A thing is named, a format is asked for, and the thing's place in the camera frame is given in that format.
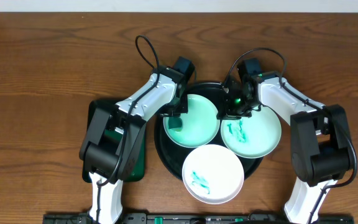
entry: teal paint residue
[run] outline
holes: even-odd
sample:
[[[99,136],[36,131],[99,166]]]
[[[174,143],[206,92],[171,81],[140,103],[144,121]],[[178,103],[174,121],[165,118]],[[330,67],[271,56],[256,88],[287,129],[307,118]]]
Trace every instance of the teal paint residue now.
[[[229,127],[230,134],[233,134],[233,130],[231,129],[231,124],[227,125]]]
[[[202,188],[206,194],[210,193],[209,187],[208,187],[208,181],[204,179],[204,177],[199,177],[195,171],[191,174],[191,178],[193,178],[193,181],[191,184],[195,187]]]
[[[229,128],[230,134],[232,134],[237,141],[243,143],[247,142],[246,132],[242,128],[242,120],[234,121],[232,123],[229,123],[227,126]]]
[[[209,143],[219,130],[216,107],[207,98],[189,94],[188,112],[179,118],[164,118],[164,129],[178,145],[198,147]]]

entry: white wall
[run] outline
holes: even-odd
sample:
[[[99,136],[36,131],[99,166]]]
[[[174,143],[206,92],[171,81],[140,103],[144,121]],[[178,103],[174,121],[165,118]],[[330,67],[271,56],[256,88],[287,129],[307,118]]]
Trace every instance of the white wall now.
[[[358,0],[0,0],[0,12],[358,12]]]

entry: green platform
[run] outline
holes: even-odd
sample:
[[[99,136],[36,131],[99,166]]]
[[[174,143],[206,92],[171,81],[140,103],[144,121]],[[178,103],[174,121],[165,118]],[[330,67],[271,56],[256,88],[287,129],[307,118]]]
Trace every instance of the green platform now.
[[[88,111],[88,126],[92,120],[94,111],[96,108],[101,108],[105,111],[111,111],[114,108],[114,105],[123,99],[100,99],[100,100],[94,100],[89,104],[89,111]],[[118,144],[122,138],[122,134],[117,133],[116,131],[111,131],[108,128],[104,130],[104,137],[110,138],[112,142],[114,143],[115,147],[118,147]],[[144,176],[144,170],[145,170],[145,139],[146,135],[143,138],[142,146],[139,152],[139,158],[136,162],[136,165],[134,167],[134,170],[132,171],[131,175],[128,177],[128,179],[125,180],[125,182],[136,182],[140,181]]]

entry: black tray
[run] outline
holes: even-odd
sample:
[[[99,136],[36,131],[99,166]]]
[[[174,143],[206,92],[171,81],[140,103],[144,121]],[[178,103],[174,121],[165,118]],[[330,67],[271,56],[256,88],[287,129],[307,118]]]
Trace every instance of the black tray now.
[[[206,83],[197,83],[188,87],[185,91],[185,94],[197,94],[201,95],[209,100],[219,108],[221,99],[225,94],[224,90],[221,88],[221,84],[217,82],[206,82]],[[187,155],[195,148],[186,148],[181,147],[174,143],[166,134],[163,127],[163,117],[158,117],[154,129],[154,143],[157,148],[158,156],[164,166],[174,175],[176,178],[182,180],[181,178],[181,168],[187,157]],[[217,144],[220,146],[225,146],[223,143],[221,133],[217,133],[214,139],[208,144]],[[244,180],[251,176],[251,174],[258,168],[259,164],[262,162],[263,157],[257,159],[246,159],[239,157],[241,164],[244,168]]]

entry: white bowl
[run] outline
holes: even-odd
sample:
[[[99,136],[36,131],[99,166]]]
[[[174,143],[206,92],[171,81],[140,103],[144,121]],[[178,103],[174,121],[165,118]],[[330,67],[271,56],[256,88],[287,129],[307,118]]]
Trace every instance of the white bowl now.
[[[189,153],[181,175],[187,191],[208,204],[230,201],[244,183],[240,159],[230,149],[214,144],[200,146]]]

